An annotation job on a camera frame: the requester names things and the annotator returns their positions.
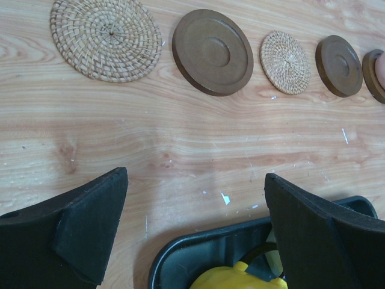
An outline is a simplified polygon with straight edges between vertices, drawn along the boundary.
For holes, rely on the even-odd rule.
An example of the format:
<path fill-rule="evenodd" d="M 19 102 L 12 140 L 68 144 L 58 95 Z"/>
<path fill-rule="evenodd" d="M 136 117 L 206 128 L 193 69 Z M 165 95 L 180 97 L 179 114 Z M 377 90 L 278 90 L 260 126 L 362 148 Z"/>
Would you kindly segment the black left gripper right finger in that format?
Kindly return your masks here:
<path fill-rule="evenodd" d="M 384 288 L 384 221 L 265 177 L 288 288 Z"/>

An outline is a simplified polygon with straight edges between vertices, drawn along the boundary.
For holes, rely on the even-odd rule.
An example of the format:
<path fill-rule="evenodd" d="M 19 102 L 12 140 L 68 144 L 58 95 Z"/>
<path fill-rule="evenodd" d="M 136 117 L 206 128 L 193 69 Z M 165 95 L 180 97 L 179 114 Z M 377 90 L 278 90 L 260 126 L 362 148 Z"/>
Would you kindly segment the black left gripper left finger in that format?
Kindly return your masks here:
<path fill-rule="evenodd" d="M 1 216 L 1 288 L 96 288 L 108 266 L 128 190 L 117 167 Z"/>

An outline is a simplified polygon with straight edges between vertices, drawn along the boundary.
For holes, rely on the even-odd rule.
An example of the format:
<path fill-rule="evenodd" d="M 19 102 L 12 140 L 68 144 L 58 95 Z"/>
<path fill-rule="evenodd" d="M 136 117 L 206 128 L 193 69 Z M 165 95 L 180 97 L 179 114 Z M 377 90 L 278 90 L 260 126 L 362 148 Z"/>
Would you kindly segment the yellow translucent cup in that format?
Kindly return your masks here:
<path fill-rule="evenodd" d="M 204 288 L 287 288 L 287 283 L 281 278 L 269 282 L 246 272 L 248 264 L 238 261 L 233 267 L 214 267 L 202 273 L 190 286 L 191 289 Z"/>

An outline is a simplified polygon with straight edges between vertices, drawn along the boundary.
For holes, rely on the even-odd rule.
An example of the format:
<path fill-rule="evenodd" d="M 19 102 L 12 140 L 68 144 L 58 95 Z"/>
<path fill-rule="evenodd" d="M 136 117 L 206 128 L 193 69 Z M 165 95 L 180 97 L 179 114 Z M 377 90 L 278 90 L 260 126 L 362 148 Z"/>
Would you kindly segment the pink mug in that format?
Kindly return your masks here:
<path fill-rule="evenodd" d="M 378 82 L 385 90 L 385 52 L 383 52 L 375 62 L 375 73 Z"/>

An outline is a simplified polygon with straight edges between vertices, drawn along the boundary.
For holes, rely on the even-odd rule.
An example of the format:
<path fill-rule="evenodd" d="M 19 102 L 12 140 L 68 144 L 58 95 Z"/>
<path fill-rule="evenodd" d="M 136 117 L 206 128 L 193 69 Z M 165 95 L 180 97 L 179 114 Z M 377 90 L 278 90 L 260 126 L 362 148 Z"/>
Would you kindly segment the large woven rattan coaster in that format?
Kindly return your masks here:
<path fill-rule="evenodd" d="M 54 1 L 49 24 L 58 52 L 90 79 L 136 81 L 161 56 L 159 27 L 139 1 Z"/>

